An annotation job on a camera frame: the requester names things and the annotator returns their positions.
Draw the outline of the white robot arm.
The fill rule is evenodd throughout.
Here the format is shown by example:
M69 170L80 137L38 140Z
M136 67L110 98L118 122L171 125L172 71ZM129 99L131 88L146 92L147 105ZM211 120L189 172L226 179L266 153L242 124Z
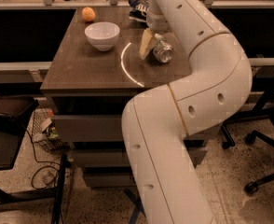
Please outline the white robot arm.
M172 30L190 75L133 97L122 133L148 224L216 224L185 148L234 115L252 87L237 38L199 0L149 0L148 26Z

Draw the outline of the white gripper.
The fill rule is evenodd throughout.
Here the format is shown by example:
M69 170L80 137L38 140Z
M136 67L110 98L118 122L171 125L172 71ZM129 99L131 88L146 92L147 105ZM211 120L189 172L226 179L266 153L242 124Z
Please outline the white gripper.
M139 55L142 60L147 57L151 49L157 43L153 32L166 34L169 31L168 22L159 8L158 2L156 0L148 0L148 2L149 7L146 15L146 23L150 29L146 28L142 35L141 45L139 48Z

